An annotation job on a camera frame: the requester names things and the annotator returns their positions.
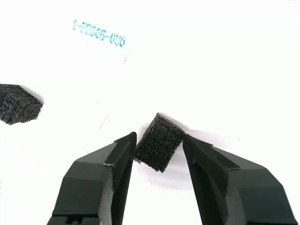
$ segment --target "black plastic tool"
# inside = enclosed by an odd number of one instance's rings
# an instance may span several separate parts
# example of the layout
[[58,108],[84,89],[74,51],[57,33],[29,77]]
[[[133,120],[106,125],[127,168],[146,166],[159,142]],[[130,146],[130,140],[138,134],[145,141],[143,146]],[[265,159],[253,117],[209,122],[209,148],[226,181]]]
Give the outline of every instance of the black plastic tool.
[[203,225],[297,225],[283,186],[263,166],[190,135],[183,140]]
[[48,225],[121,225],[136,133],[77,159],[63,178]]

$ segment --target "black sponge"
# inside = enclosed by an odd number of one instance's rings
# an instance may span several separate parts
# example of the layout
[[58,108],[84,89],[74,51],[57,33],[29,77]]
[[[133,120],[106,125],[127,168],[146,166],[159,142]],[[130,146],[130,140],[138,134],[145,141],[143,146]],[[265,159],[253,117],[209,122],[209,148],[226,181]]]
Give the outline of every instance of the black sponge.
[[180,127],[157,113],[136,147],[135,161],[163,173],[184,135]]
[[36,119],[43,104],[19,85],[0,84],[0,120],[12,125]]

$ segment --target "foam block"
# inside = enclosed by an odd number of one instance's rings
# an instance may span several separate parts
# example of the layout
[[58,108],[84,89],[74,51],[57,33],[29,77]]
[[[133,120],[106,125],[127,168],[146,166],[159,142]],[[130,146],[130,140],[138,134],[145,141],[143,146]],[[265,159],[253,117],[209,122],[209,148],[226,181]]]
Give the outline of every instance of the foam block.
[[164,172],[185,132],[157,113],[136,147],[135,161]]
[[43,104],[19,85],[0,84],[0,120],[12,125],[38,117]]

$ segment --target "black foam piece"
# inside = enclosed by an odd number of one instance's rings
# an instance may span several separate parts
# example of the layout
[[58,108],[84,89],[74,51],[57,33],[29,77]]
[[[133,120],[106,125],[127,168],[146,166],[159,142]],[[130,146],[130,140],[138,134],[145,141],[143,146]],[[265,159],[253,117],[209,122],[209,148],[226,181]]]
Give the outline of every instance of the black foam piece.
[[77,159],[61,183],[48,225],[122,225],[136,133]]
[[263,166],[190,135],[183,149],[203,225],[297,225],[283,186]]
[[38,117],[43,104],[19,85],[0,84],[0,120],[12,125]]
[[184,135],[180,127],[157,113],[136,147],[135,161],[163,173]]

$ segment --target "white background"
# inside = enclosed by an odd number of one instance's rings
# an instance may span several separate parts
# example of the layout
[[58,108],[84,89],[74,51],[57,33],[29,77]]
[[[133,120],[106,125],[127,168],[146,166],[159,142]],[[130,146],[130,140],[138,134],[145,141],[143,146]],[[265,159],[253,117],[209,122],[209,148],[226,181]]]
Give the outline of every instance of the white background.
[[[46,224],[71,163],[141,138],[156,112],[267,167],[300,220],[299,1],[5,1],[0,19],[0,83],[45,103],[38,120],[0,123],[1,223]],[[74,19],[125,33],[128,49]],[[140,223],[201,224],[182,148],[164,174],[134,163],[123,224]]]

